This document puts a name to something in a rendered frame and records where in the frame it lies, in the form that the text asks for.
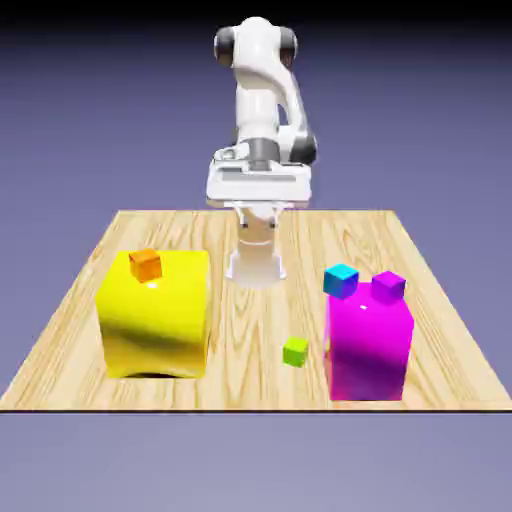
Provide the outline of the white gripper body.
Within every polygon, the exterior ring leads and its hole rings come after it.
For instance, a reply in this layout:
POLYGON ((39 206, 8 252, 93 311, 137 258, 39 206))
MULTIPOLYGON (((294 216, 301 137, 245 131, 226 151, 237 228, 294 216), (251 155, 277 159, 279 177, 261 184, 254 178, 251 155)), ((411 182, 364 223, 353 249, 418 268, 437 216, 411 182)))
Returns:
POLYGON ((247 160, 215 160, 209 165, 207 203, 215 208, 270 203, 306 206, 312 196, 311 167, 270 161, 269 171, 249 169, 247 160))

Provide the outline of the small cyan cube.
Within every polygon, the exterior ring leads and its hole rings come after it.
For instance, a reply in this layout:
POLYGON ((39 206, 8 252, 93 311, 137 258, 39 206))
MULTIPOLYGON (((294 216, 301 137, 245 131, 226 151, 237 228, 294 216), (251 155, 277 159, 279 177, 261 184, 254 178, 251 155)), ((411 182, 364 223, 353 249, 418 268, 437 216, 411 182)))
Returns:
POLYGON ((323 292, 345 299, 357 290, 359 272, 345 264, 336 264, 324 271, 323 292))

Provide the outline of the small orange cube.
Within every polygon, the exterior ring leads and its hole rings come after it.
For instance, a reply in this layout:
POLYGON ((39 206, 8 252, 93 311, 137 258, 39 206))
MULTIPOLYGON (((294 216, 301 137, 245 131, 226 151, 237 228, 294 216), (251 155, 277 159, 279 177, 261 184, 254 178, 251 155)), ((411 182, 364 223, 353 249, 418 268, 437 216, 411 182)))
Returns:
POLYGON ((162 277, 162 264, 156 250, 145 248, 130 252, 131 274, 140 282, 154 281, 162 277))

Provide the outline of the small purple cube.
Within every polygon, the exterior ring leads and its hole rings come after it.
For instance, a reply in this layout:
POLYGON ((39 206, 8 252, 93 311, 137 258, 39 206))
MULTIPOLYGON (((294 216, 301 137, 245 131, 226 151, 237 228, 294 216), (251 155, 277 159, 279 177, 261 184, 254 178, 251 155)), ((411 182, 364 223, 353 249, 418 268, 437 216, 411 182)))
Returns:
POLYGON ((384 271, 372 277, 371 295, 382 304, 393 304, 404 298, 406 280, 392 272, 384 271))

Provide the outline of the small green cube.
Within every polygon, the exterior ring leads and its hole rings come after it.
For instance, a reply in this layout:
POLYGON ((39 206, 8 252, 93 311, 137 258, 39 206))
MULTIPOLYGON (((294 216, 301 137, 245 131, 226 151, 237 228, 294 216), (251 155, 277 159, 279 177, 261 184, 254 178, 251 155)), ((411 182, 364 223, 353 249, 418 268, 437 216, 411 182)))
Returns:
POLYGON ((293 367, 302 367, 308 354, 309 342, 298 337, 289 337, 283 345, 283 362, 293 367))

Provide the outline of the large yellow box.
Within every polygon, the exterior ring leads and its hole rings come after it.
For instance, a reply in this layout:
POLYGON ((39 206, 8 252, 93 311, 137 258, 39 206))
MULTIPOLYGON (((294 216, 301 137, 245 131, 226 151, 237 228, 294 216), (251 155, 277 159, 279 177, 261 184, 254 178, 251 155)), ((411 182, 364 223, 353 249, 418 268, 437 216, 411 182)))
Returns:
POLYGON ((205 250, 158 253, 162 276, 141 283, 119 251, 95 296, 107 375, 201 378, 206 370, 212 281, 205 250))

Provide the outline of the large magenta box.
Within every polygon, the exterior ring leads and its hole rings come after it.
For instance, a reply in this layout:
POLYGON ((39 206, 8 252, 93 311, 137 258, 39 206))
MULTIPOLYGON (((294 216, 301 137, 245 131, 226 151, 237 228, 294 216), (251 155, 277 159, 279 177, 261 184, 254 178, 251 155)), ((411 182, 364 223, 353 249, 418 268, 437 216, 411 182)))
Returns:
POLYGON ((327 379, 333 401, 402 399, 414 319, 405 298, 382 304, 371 281, 327 299, 327 379))

